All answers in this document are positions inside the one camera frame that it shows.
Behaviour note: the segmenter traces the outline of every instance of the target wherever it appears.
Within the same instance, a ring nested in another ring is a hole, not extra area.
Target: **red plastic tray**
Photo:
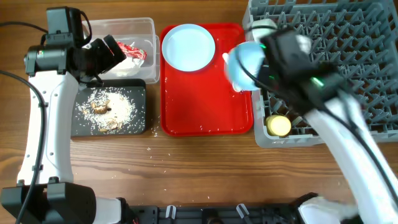
[[[224,74],[223,53],[228,53],[242,38],[241,26],[199,24],[213,36],[213,60],[195,72],[181,72],[160,58],[161,121],[171,136],[241,134],[253,125],[250,92],[236,93]],[[162,31],[160,41],[175,26]]]

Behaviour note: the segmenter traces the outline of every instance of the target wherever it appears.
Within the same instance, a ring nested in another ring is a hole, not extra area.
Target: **yellow lid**
[[[267,130],[273,136],[285,136],[292,129],[292,123],[285,116],[272,115],[266,119]]]

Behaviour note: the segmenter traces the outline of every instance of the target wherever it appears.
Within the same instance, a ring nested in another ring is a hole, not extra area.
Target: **green led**
[[[320,87],[323,87],[325,85],[323,82],[321,82],[321,80],[319,80],[318,78],[315,78],[315,77],[312,77],[311,81]]]

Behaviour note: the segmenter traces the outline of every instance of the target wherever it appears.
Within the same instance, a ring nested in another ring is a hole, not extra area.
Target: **gray dish rack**
[[[383,1],[318,1],[298,4],[296,0],[249,0],[243,18],[247,29],[253,21],[272,19],[288,24],[313,40],[310,60],[338,64],[340,73],[353,84],[364,117],[377,142],[398,141],[398,17],[394,3]],[[246,40],[253,40],[248,33]],[[261,147],[312,146],[324,143],[288,103],[270,92],[252,92],[254,133]],[[273,114],[287,116],[291,133],[270,136],[265,119]]]

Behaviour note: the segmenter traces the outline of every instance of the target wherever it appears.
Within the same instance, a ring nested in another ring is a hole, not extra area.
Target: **wood grain surface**
[[[248,1],[24,1],[3,0],[0,22],[25,21],[47,28],[45,10],[68,5],[89,19],[151,17],[157,35],[171,24],[241,23]],[[26,78],[23,57],[41,33],[29,27],[0,28],[0,69]],[[289,202],[318,192],[353,202],[352,194],[325,145],[262,149],[253,130],[238,136],[172,138],[160,127],[159,85],[147,87],[148,131],[140,136],[77,138],[71,141],[75,183],[97,196],[124,197],[131,205],[236,205]],[[0,187],[16,184],[29,122],[29,90],[0,76]],[[157,128],[154,137],[151,128]],[[394,171],[396,143],[380,144]],[[15,219],[0,208],[0,223]]]

